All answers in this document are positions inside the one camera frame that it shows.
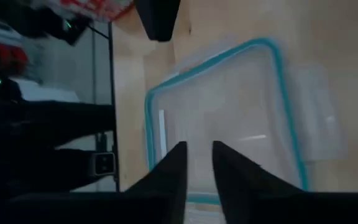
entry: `container lid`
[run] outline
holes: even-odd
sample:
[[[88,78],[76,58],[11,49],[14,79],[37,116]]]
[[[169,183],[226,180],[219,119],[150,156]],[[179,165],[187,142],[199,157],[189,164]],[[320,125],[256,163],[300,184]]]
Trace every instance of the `container lid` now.
[[[150,169],[176,143],[188,143],[190,202],[219,203],[213,141],[307,189],[282,58],[268,39],[243,43],[150,90],[145,120]]]

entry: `clear plastic lid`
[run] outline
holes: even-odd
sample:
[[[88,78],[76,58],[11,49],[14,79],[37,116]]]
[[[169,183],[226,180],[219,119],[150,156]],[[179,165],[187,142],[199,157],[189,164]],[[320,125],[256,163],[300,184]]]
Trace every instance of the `clear plastic lid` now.
[[[145,116],[150,169],[179,141],[188,143],[191,202],[219,203],[213,141],[307,188],[282,59],[268,39],[243,43],[150,90]]]

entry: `plastic food container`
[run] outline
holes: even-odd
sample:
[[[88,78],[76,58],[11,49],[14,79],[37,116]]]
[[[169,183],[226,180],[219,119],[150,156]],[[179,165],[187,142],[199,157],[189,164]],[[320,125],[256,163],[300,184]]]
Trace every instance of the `plastic food container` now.
[[[268,39],[245,42],[148,92],[149,168],[187,141],[188,201],[219,204],[212,167],[212,142],[218,140],[307,189],[290,108],[278,48]]]

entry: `wooden floor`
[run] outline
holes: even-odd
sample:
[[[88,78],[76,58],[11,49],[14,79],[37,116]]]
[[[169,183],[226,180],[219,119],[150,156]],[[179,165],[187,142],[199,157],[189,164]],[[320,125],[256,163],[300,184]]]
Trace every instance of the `wooden floor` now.
[[[230,40],[273,38],[289,76],[324,68],[345,136],[336,159],[308,164],[312,190],[358,191],[358,1],[181,0],[172,41],[150,41],[136,11],[114,24],[121,188],[147,172],[144,98],[176,64]]]

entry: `teal rubber seal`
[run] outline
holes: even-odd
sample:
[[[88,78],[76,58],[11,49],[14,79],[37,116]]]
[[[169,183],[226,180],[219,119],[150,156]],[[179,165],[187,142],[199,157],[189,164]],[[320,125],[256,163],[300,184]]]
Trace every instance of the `teal rubber seal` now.
[[[194,77],[195,75],[215,66],[219,62],[222,62],[223,60],[233,56],[234,54],[243,52],[251,47],[256,47],[256,46],[267,47],[272,53],[273,64],[275,66],[276,75],[278,78],[278,89],[280,90],[281,97],[283,100],[285,117],[287,119],[288,130],[290,132],[290,137],[291,137],[291,147],[293,149],[295,162],[298,168],[298,175],[301,182],[301,188],[303,190],[309,189],[306,168],[305,168],[305,164],[303,163],[303,159],[301,158],[298,135],[296,133],[295,122],[293,119],[291,104],[288,97],[287,85],[285,83],[282,55],[278,47],[273,43],[273,41],[271,41],[268,38],[258,38],[258,39],[250,40],[248,42],[244,42],[238,45],[237,47],[234,47],[211,59],[208,59],[201,65],[198,65],[187,72],[176,75],[175,77],[149,90],[149,92],[146,94],[144,110],[145,110],[147,161],[150,170],[152,170],[156,165],[155,149],[154,149],[153,117],[152,117],[152,102],[155,94],[160,90],[163,90],[164,88],[168,88],[170,86],[176,85],[177,83],[186,81]],[[194,202],[194,203],[208,203],[214,205],[220,204],[219,197],[217,195],[189,194],[187,201]]]

